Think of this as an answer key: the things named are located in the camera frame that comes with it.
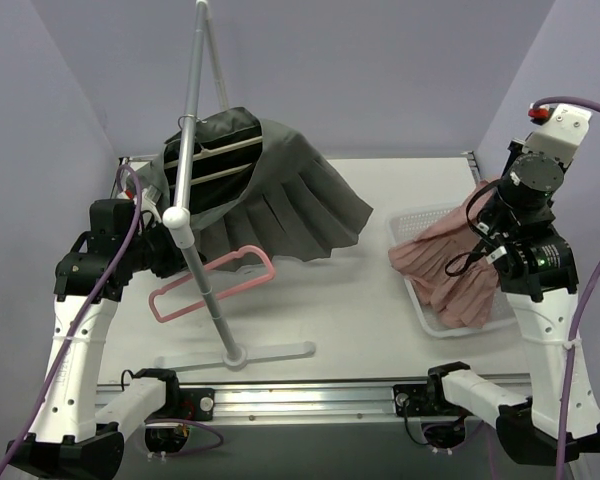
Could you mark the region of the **pink plastic hanger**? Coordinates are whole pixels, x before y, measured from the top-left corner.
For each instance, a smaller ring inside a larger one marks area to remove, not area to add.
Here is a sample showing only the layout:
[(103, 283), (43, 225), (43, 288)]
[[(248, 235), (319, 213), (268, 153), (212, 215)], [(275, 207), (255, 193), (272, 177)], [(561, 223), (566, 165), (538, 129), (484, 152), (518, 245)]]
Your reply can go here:
[[(230, 263), (236, 263), (238, 260), (245, 259), (256, 261), (255, 267), (259, 267), (258, 273), (247, 274), (240, 281), (232, 280), (230, 283), (225, 282), (223, 288), (220, 289), (222, 283), (218, 282), (216, 277), (219, 274), (229, 274), (229, 271), (223, 271), (222, 267), (227, 267)], [(263, 286), (273, 281), (277, 274), (270, 257), (262, 248), (255, 245), (242, 246), (237, 250), (231, 251), (228, 254), (210, 261), (204, 265), (204, 270), (208, 274), (210, 285), (212, 286), (212, 293), (218, 302)], [(199, 295), (198, 300), (193, 300), (186, 305), (181, 305), (173, 311), (166, 312), (161, 310), (161, 304), (165, 298), (169, 298), (173, 291), (176, 293), (182, 292), (184, 286), (193, 281), (193, 275), (188, 273), (170, 281), (149, 294), (149, 311), (158, 323), (165, 324), (174, 321), (187, 314), (201, 310), (206, 306), (203, 296)]]

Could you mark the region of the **pink pleated skirt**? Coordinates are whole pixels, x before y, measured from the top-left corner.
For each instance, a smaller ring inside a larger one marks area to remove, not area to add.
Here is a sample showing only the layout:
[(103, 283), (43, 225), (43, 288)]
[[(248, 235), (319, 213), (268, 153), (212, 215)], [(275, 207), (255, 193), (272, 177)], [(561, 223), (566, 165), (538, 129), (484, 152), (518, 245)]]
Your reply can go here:
[(489, 321), (499, 289), (495, 268), (483, 258), (464, 264), (480, 237), (468, 226), (491, 199), (486, 192), (474, 205), (465, 200), (413, 239), (388, 251), (391, 267), (407, 278), (416, 296), (451, 329), (480, 329)]

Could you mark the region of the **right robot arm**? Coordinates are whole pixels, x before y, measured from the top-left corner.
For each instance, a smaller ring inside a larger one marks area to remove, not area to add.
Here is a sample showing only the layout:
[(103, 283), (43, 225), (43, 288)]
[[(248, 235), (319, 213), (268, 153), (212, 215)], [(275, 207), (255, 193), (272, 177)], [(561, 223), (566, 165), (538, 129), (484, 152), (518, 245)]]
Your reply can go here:
[(485, 202), (466, 223), (479, 238), (464, 257), (495, 268), (525, 348), (531, 393), (523, 396), (454, 362), (428, 372), (424, 400), (435, 412), (462, 408), (495, 429), (511, 460), (553, 466), (600, 453), (600, 409), (578, 324), (588, 295), (578, 291), (571, 247), (553, 226), (552, 196), (565, 169), (542, 153), (512, 155), (503, 175), (467, 203)]

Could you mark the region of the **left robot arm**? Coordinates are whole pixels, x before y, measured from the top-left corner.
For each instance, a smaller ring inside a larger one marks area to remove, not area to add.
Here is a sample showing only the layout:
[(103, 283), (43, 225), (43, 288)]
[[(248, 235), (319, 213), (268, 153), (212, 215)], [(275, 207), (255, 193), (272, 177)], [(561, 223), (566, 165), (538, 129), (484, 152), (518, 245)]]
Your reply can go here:
[(133, 275), (159, 266), (165, 233), (140, 232), (132, 200), (89, 208), (90, 228), (55, 269), (54, 336), (41, 392), (27, 425), (9, 445), (10, 465), (43, 479), (112, 479), (129, 436), (182, 405), (175, 371), (145, 368), (103, 408), (98, 375), (109, 327)]

